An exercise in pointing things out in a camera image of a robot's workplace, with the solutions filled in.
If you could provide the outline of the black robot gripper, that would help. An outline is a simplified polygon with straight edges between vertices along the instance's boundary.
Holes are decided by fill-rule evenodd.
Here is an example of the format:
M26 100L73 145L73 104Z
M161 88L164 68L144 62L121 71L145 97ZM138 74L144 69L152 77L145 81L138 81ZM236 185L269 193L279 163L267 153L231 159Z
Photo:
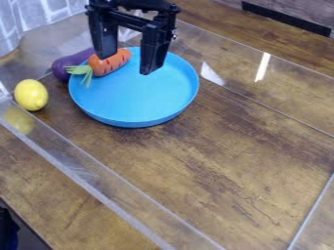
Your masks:
M97 57L104 60L116 54L118 25L142 31L138 73L152 73L164 64L179 13L179 6L168 0L88 0L85 14Z

